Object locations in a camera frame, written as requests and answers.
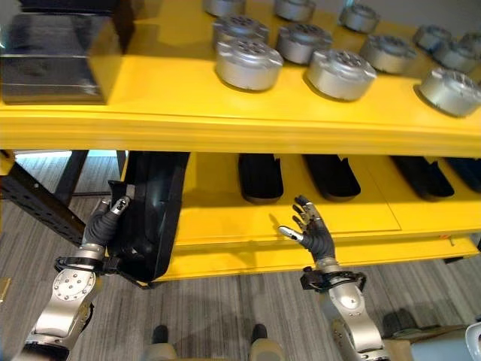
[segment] shelf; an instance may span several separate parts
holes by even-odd
[[[342,266],[373,265],[475,256],[479,252],[467,236],[442,238],[407,238],[389,243],[368,242],[337,246],[337,260]],[[156,281],[180,280],[220,275],[298,271],[313,265],[310,254],[301,246],[290,247],[207,247],[186,250],[174,247],[167,273]]]
[[[272,1],[248,2],[247,14],[269,27],[273,45],[284,22]],[[214,73],[213,20],[200,0],[146,0],[109,105],[0,104],[2,148],[481,155],[481,110],[452,118],[414,93],[436,66],[422,51],[406,77],[380,75],[353,103],[319,97],[305,68],[289,63],[273,89],[245,93]],[[357,51],[365,39],[332,14],[318,11],[313,23],[333,33],[336,48]],[[415,31],[386,22],[377,30]],[[481,79],[481,70],[472,76]]]
[[[465,234],[481,230],[481,195],[444,163],[456,194],[431,203],[414,195],[387,156],[348,158],[362,189],[352,201],[324,200],[302,157],[282,154],[283,197],[252,205],[241,197],[236,154],[193,153],[171,265],[161,280],[301,270],[311,264],[307,251],[277,231],[280,224],[294,226],[291,204],[299,193],[316,204],[343,265],[478,254]]]

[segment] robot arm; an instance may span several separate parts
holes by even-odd
[[[323,219],[312,202],[303,196],[293,205],[301,220],[293,220],[302,233],[286,226],[280,232],[302,244],[312,254],[316,270],[304,270],[301,279],[304,289],[316,290],[321,295],[324,315],[331,324],[334,341],[346,361],[389,360],[381,335],[369,317],[365,301],[356,281],[365,276],[344,272],[335,259],[334,242]]]
[[[82,245],[74,257],[61,264],[63,270],[53,281],[50,301],[16,361],[67,360],[92,316],[92,301],[101,289],[98,270],[103,266],[105,247],[128,205],[127,197],[119,199],[111,209],[109,201],[100,202],[86,225]]]

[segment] gray carpet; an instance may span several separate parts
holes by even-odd
[[[65,159],[23,159],[24,167],[53,189]],[[106,190],[118,177],[114,158],[88,158],[79,191]],[[71,208],[87,219],[96,197],[74,197]],[[0,342],[10,359],[50,297],[53,261],[73,246],[23,213],[2,204],[0,277],[13,278],[0,305]],[[411,326],[472,323],[481,314],[481,258],[362,267],[368,310],[389,334]],[[300,272],[204,278],[139,290],[118,276],[105,278],[95,314],[71,360],[137,360],[159,324],[168,326],[178,353],[247,360],[250,332],[264,323],[293,361],[339,360],[315,294],[301,290]]]

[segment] person's shoe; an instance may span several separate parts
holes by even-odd
[[[152,343],[153,344],[168,343],[168,328],[166,325],[159,325],[153,330]]]
[[[253,336],[250,339],[250,344],[253,344],[255,341],[259,340],[260,338],[267,338],[268,337],[268,329],[262,323],[257,323],[254,326]]]

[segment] silver cylindrical part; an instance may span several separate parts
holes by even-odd
[[[274,13],[290,21],[309,21],[315,9],[311,0],[276,0],[274,5]]]
[[[309,64],[314,51],[327,50],[331,45],[331,34],[318,26],[291,24],[279,28],[276,50],[290,62]]]
[[[246,12],[246,0],[203,0],[202,8],[216,17],[242,15]]]
[[[366,93],[376,79],[376,71],[358,54],[317,50],[307,70],[307,79],[327,96],[352,101]]]
[[[422,49],[433,52],[444,41],[451,40],[451,33],[436,25],[423,25],[418,28],[413,40]]]
[[[400,74],[416,58],[416,51],[401,38],[391,35],[369,35],[359,55],[377,70]]]
[[[259,40],[237,38],[217,44],[216,72],[241,89],[266,90],[277,81],[282,56]]]
[[[354,4],[345,7],[339,16],[339,23],[356,32],[373,32],[381,16],[366,5]]]
[[[446,68],[469,73],[478,64],[478,59],[470,45],[447,41],[433,53],[433,58]]]
[[[481,32],[464,34],[459,43],[472,47],[478,58],[481,58]]]
[[[458,71],[434,69],[419,92],[433,106],[456,117],[469,115],[481,105],[481,88]]]
[[[269,29],[259,21],[244,15],[220,17],[213,22],[212,46],[215,49],[220,41],[230,41],[235,38],[251,38],[268,42]]]

